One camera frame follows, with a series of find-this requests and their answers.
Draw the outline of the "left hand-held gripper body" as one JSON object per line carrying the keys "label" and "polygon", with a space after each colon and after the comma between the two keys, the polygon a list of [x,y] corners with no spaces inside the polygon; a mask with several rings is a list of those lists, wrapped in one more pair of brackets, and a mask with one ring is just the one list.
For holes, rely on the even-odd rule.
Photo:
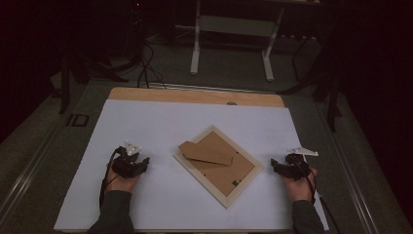
{"label": "left hand-held gripper body", "polygon": [[124,146],[115,150],[117,157],[113,161],[112,170],[123,178],[131,178],[134,170],[140,168],[136,163],[140,151],[140,146],[126,140]]}

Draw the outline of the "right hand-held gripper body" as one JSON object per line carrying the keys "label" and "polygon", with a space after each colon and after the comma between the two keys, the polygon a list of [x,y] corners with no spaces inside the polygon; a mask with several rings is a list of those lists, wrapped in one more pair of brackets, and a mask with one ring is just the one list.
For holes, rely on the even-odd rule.
{"label": "right hand-held gripper body", "polygon": [[316,151],[304,147],[290,148],[287,150],[288,154],[285,156],[287,163],[286,177],[294,180],[307,177],[310,174],[310,166],[306,161],[306,156],[318,156]]}

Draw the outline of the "wooden picture frame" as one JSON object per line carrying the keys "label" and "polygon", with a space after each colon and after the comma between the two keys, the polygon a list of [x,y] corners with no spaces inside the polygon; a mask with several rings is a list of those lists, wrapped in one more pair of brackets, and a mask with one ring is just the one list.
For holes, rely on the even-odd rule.
{"label": "wooden picture frame", "polygon": [[173,157],[226,209],[264,168],[215,126],[182,142]]}

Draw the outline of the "person's left hand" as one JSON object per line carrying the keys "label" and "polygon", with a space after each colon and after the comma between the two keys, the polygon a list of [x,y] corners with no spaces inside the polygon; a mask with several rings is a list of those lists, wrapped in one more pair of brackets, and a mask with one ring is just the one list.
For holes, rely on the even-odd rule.
{"label": "person's left hand", "polygon": [[109,172],[106,177],[107,183],[106,183],[104,191],[105,192],[126,191],[129,193],[132,193],[139,179],[140,179],[139,175],[132,177],[132,178],[123,178],[119,176],[118,174],[116,174],[112,170],[112,167],[109,167]]}

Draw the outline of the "person's right hand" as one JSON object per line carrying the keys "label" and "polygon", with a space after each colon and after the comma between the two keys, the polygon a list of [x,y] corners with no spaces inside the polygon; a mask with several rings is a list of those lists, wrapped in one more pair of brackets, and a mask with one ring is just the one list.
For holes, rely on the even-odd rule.
{"label": "person's right hand", "polygon": [[288,177],[282,177],[282,181],[286,186],[287,193],[292,202],[295,201],[309,201],[312,202],[316,186],[316,175],[318,171],[310,168],[310,174],[306,178],[294,180]]}

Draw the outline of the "white table sheet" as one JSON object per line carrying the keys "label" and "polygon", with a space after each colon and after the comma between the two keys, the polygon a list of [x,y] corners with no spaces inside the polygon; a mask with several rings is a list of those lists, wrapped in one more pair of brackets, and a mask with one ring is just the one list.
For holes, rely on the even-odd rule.
{"label": "white table sheet", "polygon": [[[179,144],[214,126],[264,166],[224,208],[175,159]],[[55,228],[89,229],[99,215],[106,164],[125,141],[150,164],[135,188],[131,219],[138,231],[274,231],[291,227],[291,205],[272,159],[299,146],[286,108],[110,99],[105,102]]]}

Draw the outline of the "black rectangular floor plate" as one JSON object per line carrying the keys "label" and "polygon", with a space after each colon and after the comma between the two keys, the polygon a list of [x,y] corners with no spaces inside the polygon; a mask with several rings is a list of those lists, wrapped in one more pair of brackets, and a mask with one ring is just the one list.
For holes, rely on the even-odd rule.
{"label": "black rectangular floor plate", "polygon": [[86,127],[90,116],[85,114],[71,114],[66,122],[66,127]]}

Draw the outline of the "black tripod stand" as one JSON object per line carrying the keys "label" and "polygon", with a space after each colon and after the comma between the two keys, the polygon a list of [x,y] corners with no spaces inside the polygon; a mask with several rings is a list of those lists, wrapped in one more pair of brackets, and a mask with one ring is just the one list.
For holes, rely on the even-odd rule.
{"label": "black tripod stand", "polygon": [[341,67],[335,55],[335,50],[329,41],[331,35],[332,33],[327,32],[325,29],[315,30],[314,37],[320,44],[320,50],[312,67],[303,78],[299,80],[297,85],[278,91],[278,94],[291,95],[306,87],[317,85],[312,94],[312,98],[314,101],[324,101],[326,97],[329,97],[326,121],[329,129],[335,133],[335,117],[338,113],[337,99]]}

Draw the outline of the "metal floor rail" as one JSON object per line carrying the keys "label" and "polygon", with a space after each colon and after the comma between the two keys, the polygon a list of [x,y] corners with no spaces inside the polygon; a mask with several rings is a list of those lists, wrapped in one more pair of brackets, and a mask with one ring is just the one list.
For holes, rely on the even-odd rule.
{"label": "metal floor rail", "polygon": [[332,156],[335,158],[340,177],[344,181],[344,186],[346,187],[345,195],[352,201],[352,208],[357,214],[357,220],[362,226],[363,233],[379,234],[377,225],[371,216],[365,197],[357,182],[356,175],[349,164],[348,156],[343,145],[339,142],[338,135],[333,133],[328,127],[326,108],[321,104],[317,104],[316,109],[322,122],[323,130],[327,133],[330,141],[329,145],[333,148],[334,153]]}
{"label": "metal floor rail", "polygon": [[46,188],[50,177],[35,177],[62,129],[61,124],[20,125],[0,144],[0,219],[14,212],[33,181]]}

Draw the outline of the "white metal desk frame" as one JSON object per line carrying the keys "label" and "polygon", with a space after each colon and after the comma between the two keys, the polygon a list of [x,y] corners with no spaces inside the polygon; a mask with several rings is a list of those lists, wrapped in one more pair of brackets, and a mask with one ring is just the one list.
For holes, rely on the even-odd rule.
{"label": "white metal desk frame", "polygon": [[200,35],[202,31],[231,33],[249,36],[261,36],[269,39],[268,46],[261,53],[266,80],[273,82],[275,76],[271,65],[270,54],[273,50],[278,32],[281,26],[285,8],[280,8],[275,21],[258,19],[237,19],[229,17],[219,17],[203,15],[201,13],[201,0],[196,1],[195,16],[195,40],[190,66],[190,74],[197,75],[200,60]]}

